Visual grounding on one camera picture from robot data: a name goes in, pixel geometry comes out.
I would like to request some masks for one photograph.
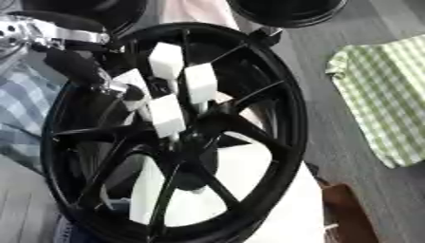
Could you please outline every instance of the white foam block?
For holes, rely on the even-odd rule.
[[[189,66],[184,72],[191,103],[204,103],[215,99],[217,78],[210,63]]]
[[[174,80],[184,67],[183,50],[180,46],[158,43],[149,56],[154,76]]]
[[[125,102],[125,106],[129,111],[137,110],[142,105],[145,105],[146,103],[152,100],[151,92],[149,91],[149,88],[146,85],[146,82],[144,81],[138,69],[134,68],[127,72],[124,72],[119,76],[115,77],[114,81],[121,82],[123,84],[134,85],[143,91],[144,98],[141,101]]]
[[[186,125],[175,94],[167,95],[149,103],[152,123],[160,138],[178,134],[186,129]]]

